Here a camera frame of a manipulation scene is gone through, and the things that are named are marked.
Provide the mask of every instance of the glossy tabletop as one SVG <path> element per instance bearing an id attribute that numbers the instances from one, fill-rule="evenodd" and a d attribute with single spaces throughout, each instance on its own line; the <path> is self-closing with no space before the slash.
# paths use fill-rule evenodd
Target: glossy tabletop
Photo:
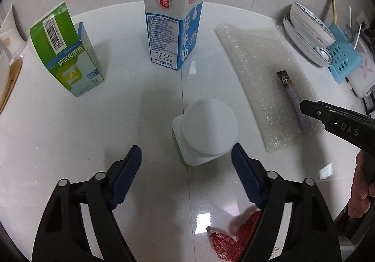
<path id="1" fill-rule="evenodd" d="M 31 259 L 39 221 L 59 179 L 88 180 L 123 159 L 136 144 L 142 149 L 142 165 L 124 203 L 114 210 L 136 259 L 220 261 L 205 228 L 233 231 L 254 205 L 230 155 L 187 169 L 172 141 L 172 120 L 207 97 L 232 107 L 240 126 L 238 141 L 250 157 L 288 180 L 314 178 L 333 218 L 344 207 L 359 149 L 321 132 L 303 144 L 267 153 L 247 98 L 213 31 L 220 23 L 245 29 L 274 27 L 279 25 L 275 20 L 204 3 L 196 47 L 181 70 L 174 71 L 149 58 L 143 2 L 105 7 L 72 19 L 84 23 L 105 82 L 74 97 L 44 68 L 29 40 L 21 74 L 0 115 L 0 219 L 27 258 Z M 328 69 L 312 65 L 288 46 L 320 100 L 363 111 L 346 84 L 335 83 Z M 332 175 L 320 180 L 319 171 L 327 165 Z M 88 208 L 82 209 L 93 253 L 100 256 Z"/>

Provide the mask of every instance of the milk carton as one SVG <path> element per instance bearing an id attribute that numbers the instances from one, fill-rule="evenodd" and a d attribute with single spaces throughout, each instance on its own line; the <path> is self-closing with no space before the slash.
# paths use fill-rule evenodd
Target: milk carton
<path id="1" fill-rule="evenodd" d="M 44 66 L 74 96 L 104 81 L 83 23 L 73 25 L 65 3 L 33 25 L 30 36 Z"/>
<path id="2" fill-rule="evenodd" d="M 144 0 L 151 61 L 178 70 L 195 46 L 203 0 Z"/>

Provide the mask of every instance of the red netting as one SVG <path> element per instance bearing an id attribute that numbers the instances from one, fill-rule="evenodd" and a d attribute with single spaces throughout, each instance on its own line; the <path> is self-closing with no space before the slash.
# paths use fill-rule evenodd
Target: red netting
<path id="1" fill-rule="evenodd" d="M 207 231 L 212 240 L 213 248 L 217 256 L 229 262 L 236 262 L 245 248 L 251 233 L 254 230 L 256 221 L 258 220 L 260 211 L 256 211 L 250 215 L 245 224 L 242 224 L 237 231 L 237 239 L 234 240 L 224 233 L 216 233 L 211 231 L 211 227 L 207 227 Z"/>
<path id="2" fill-rule="evenodd" d="M 235 240 L 223 233 L 216 232 L 212 233 L 210 237 L 212 239 L 213 248 L 220 259 L 229 262 L 237 261 L 243 248 L 240 247 Z"/>

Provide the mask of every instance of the barcode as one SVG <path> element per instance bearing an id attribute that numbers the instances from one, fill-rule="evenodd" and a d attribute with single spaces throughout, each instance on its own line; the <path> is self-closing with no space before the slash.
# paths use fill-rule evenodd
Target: barcode
<path id="1" fill-rule="evenodd" d="M 66 44 L 61 36 L 59 28 L 56 25 L 56 21 L 53 15 L 43 21 L 43 27 L 48 36 L 48 40 L 55 54 L 57 55 L 66 48 Z"/>

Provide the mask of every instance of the white lid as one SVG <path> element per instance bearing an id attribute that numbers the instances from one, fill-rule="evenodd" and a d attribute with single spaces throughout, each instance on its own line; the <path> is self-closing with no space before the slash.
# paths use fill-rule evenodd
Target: white lid
<path id="1" fill-rule="evenodd" d="M 222 101 L 201 99 L 183 114 L 181 132 L 197 151 L 218 155 L 234 145 L 238 122 L 232 109 Z"/>

